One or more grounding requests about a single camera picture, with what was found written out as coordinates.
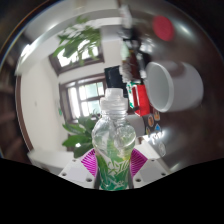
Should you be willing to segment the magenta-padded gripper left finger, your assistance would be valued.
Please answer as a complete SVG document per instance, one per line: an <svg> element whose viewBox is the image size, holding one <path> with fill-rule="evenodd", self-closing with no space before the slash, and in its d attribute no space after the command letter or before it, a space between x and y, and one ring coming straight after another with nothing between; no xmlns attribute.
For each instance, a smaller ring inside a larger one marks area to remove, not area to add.
<svg viewBox="0 0 224 224"><path fill-rule="evenodd" d="M98 174L95 151L90 149L80 158L72 159L60 172L59 177L84 188L93 189Z"/></svg>

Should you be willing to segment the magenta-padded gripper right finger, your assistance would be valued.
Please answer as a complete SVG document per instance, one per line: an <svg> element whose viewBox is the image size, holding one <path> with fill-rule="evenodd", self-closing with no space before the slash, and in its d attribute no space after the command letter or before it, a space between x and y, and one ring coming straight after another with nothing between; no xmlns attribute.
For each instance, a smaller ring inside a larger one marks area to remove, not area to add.
<svg viewBox="0 0 224 224"><path fill-rule="evenodd" d="M130 175L134 188L146 186L170 174L170 170L160 158L147 158L134 149L130 158Z"/></svg>

